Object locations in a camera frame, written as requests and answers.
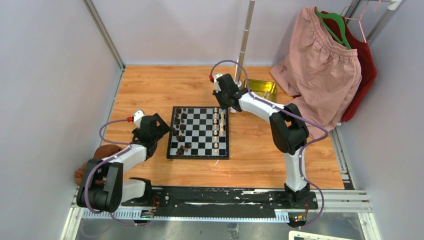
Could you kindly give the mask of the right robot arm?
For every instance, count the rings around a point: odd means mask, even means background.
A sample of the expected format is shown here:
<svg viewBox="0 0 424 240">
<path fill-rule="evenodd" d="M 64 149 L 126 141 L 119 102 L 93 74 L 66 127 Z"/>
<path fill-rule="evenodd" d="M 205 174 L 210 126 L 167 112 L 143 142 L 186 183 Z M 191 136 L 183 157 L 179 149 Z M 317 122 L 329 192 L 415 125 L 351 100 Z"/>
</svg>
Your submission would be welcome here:
<svg viewBox="0 0 424 240">
<path fill-rule="evenodd" d="M 310 184 L 305 177 L 305 164 L 301 148 L 307 143 L 309 131 L 294 104 L 283 105 L 267 100 L 248 88 L 239 88 L 230 74 L 209 76 L 214 84 L 213 95 L 222 109 L 233 108 L 249 112 L 270 124 L 272 140 L 283 153 L 286 180 L 282 200 L 292 209 L 298 209 L 306 201 Z"/>
</svg>

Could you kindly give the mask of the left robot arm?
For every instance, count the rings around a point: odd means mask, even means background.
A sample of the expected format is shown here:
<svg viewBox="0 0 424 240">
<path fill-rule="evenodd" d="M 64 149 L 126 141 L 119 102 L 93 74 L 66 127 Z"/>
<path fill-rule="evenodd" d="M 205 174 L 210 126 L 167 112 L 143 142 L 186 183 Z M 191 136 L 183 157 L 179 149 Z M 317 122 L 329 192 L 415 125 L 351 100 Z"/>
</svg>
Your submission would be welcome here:
<svg viewBox="0 0 424 240">
<path fill-rule="evenodd" d="M 115 212 L 121 203 L 135 200 L 140 206 L 149 206 L 153 201 L 151 181 L 132 177 L 124 180 L 124 173 L 150 159 L 158 141 L 170 131 L 170 127 L 158 113 L 146 115 L 137 110 L 126 119 L 135 124 L 133 138 L 126 148 L 109 157 L 92 158 L 83 173 L 76 203 L 92 213 Z"/>
</svg>

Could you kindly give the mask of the black white chess board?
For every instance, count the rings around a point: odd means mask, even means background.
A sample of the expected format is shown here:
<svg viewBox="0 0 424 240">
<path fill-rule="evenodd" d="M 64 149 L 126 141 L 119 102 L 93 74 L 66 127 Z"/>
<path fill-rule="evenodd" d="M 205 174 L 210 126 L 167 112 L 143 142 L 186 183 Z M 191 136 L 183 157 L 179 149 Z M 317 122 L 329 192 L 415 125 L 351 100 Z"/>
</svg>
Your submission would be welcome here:
<svg viewBox="0 0 424 240">
<path fill-rule="evenodd" d="M 225 112 L 224 135 L 219 133 L 221 112 Z M 218 114 L 218 148 L 214 148 L 214 114 Z M 218 150 L 218 155 L 214 155 L 214 150 Z M 174 106 L 166 156 L 168 159 L 228 160 L 228 110 L 219 106 Z"/>
</svg>

